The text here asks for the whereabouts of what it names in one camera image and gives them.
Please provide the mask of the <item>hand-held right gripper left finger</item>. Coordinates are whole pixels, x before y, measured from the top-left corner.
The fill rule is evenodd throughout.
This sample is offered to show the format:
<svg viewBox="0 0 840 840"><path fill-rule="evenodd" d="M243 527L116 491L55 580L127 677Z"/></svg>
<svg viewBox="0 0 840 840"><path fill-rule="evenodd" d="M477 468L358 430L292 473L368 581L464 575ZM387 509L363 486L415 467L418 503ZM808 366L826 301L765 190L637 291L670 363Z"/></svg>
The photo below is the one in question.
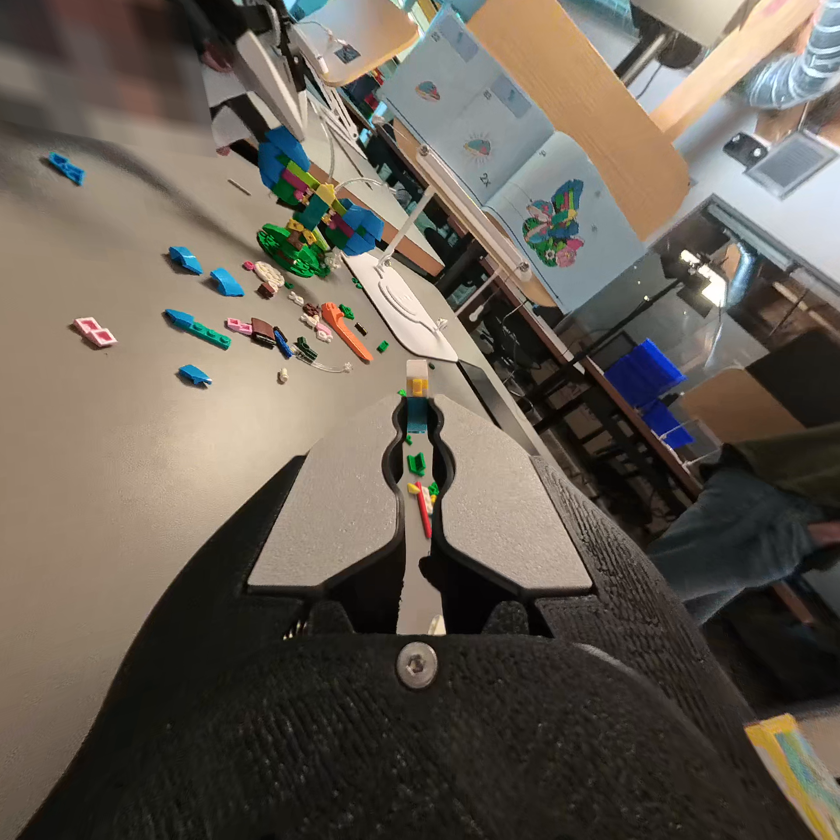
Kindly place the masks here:
<svg viewBox="0 0 840 840"><path fill-rule="evenodd" d="M396 632L406 569L399 426L387 395L311 447L247 579L250 594L339 602L353 629Z"/></svg>

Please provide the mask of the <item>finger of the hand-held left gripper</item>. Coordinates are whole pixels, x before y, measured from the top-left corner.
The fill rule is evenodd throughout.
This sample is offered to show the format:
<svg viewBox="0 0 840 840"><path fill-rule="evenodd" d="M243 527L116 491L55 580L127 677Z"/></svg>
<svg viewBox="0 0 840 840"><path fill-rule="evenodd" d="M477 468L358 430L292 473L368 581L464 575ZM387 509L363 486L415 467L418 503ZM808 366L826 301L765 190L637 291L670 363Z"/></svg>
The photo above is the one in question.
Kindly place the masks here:
<svg viewBox="0 0 840 840"><path fill-rule="evenodd" d="M249 29L235 41L235 75L298 141L307 138L306 91L297 90L290 71L277 67L258 36Z"/></svg>
<svg viewBox="0 0 840 840"><path fill-rule="evenodd" d="M323 38L306 29L289 29L289 72L292 96L302 101L307 95L320 109L329 107L326 46Z"/></svg>

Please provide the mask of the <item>lego butterfly model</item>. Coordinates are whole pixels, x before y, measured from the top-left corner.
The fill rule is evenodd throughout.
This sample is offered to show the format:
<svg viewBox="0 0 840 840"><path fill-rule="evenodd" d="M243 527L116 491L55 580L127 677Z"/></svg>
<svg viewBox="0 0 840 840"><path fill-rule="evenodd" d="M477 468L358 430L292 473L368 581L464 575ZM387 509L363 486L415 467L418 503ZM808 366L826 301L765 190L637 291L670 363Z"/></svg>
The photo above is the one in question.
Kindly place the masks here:
<svg viewBox="0 0 840 840"><path fill-rule="evenodd" d="M262 250L286 272L325 278L332 254L362 256L382 240L383 220L315 178L305 150L287 128L266 134L258 148L258 167L278 203L292 209L284 225L265 224L256 235Z"/></svg>

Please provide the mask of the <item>metal air vent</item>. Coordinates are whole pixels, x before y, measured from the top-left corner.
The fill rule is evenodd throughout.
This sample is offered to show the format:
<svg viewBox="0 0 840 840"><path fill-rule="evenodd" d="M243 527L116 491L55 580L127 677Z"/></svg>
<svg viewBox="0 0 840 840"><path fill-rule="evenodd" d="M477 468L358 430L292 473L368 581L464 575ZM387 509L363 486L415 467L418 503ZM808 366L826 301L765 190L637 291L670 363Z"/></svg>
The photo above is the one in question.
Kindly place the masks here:
<svg viewBox="0 0 840 840"><path fill-rule="evenodd" d="M795 132L774 145L746 176L773 197L784 200L828 165L838 148L808 132Z"/></svg>

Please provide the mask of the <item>lego instruction booklet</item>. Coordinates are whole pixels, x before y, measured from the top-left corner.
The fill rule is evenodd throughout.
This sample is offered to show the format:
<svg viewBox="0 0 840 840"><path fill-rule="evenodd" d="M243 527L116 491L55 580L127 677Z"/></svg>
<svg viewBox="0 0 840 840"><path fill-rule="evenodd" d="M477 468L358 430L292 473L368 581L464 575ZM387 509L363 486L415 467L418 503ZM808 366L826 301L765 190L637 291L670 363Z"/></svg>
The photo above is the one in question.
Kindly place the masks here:
<svg viewBox="0 0 840 840"><path fill-rule="evenodd" d="M601 169L552 126L451 7L381 90L570 313L644 256Z"/></svg>

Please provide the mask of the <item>scattered loose lego bricks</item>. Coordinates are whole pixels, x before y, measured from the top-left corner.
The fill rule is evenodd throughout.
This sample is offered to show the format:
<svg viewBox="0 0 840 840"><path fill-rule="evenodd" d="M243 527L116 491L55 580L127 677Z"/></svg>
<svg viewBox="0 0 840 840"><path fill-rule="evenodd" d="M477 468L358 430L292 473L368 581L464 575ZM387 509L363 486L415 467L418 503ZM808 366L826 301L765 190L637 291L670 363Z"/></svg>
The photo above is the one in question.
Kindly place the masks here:
<svg viewBox="0 0 840 840"><path fill-rule="evenodd" d="M278 275L250 242L268 211L207 175L219 165L176 159L165 174L119 147L59 136L87 185L68 183L48 151L18 157L20 288L4 311L5 365L17 370L15 526L42 554L118 553L182 543L227 513L292 452L332 432L395 384L396 363L340 380L307 373L276 350L224 333L238 318L255 336L279 324L307 335ZM195 324L233 347L187 333Z"/></svg>

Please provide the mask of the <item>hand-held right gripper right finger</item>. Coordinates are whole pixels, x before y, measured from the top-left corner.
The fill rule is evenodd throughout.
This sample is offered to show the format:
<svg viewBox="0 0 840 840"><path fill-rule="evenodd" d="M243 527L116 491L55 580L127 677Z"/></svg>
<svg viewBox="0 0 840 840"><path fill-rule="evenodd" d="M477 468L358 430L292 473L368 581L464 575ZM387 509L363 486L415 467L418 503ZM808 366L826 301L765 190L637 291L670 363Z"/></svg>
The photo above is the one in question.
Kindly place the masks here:
<svg viewBox="0 0 840 840"><path fill-rule="evenodd" d="M531 455L491 421L451 398L430 401L434 504L428 556L448 634L477 634L501 603L536 621L537 602L587 597L594 581Z"/></svg>

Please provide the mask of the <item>blue storage bin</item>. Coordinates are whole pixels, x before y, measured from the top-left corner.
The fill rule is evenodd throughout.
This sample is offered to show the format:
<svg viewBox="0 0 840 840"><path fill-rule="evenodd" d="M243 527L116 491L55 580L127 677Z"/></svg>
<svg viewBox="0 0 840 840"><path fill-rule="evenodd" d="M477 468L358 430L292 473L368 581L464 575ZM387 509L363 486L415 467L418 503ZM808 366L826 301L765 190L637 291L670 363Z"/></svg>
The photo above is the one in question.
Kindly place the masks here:
<svg viewBox="0 0 840 840"><path fill-rule="evenodd" d="M669 407L660 400L642 406L640 413L643 421L657 438L666 446L677 450L693 445L696 439L686 430Z"/></svg>
<svg viewBox="0 0 840 840"><path fill-rule="evenodd" d="M650 339L612 364L604 377L634 408L652 403L687 378Z"/></svg>

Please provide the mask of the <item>white yellow teal lego piece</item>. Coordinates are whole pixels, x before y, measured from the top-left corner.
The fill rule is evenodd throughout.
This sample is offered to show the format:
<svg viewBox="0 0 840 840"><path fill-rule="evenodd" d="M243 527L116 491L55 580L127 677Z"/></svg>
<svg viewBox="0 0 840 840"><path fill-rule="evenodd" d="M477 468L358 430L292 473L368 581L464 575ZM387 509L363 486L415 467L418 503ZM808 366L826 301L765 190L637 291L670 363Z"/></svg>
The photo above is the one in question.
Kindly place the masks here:
<svg viewBox="0 0 840 840"><path fill-rule="evenodd" d="M406 362L406 433L427 433L428 364L426 360Z"/></svg>

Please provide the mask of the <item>orange brick separator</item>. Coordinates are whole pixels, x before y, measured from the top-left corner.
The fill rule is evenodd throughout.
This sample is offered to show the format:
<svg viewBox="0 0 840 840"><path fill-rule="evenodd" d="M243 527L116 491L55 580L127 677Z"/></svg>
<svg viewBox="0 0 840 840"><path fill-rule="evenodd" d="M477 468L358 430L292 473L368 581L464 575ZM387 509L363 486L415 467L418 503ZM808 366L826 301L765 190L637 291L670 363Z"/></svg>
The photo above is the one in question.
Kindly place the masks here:
<svg viewBox="0 0 840 840"><path fill-rule="evenodd" d="M346 322L345 315L341 308L327 301L321 305L322 320L326 322L331 330L352 350L354 355L362 362L368 364L373 361L371 353L364 344L359 341L352 328Z"/></svg>

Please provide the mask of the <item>white booklet stand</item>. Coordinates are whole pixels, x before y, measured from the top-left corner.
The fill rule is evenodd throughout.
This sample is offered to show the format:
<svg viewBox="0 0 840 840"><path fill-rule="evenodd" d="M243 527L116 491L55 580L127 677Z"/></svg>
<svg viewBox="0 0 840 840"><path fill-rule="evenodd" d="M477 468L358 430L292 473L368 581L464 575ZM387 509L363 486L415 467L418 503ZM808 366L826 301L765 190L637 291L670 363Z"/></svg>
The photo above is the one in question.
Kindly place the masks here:
<svg viewBox="0 0 840 840"><path fill-rule="evenodd" d="M392 267L396 246L402 243L428 202L434 197L444 198L467 232L495 260L497 274L504 279L521 286L535 277L524 255L490 223L435 151L426 144L421 145L416 161L427 180L427 189L388 248L380 256L369 252L359 256L344 255L343 260L406 351L415 359L455 363L459 357L447 341L444 324L427 313L403 277Z"/></svg>

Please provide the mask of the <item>colourful cardboard box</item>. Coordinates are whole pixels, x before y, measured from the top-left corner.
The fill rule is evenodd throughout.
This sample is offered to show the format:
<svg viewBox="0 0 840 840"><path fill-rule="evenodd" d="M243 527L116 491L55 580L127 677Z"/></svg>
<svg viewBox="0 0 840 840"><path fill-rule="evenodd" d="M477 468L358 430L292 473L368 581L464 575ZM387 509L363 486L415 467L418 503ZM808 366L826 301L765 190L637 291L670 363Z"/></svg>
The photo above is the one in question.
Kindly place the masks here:
<svg viewBox="0 0 840 840"><path fill-rule="evenodd" d="M839 838L839 787L790 714L756 721L744 729L765 769L820 839Z"/></svg>

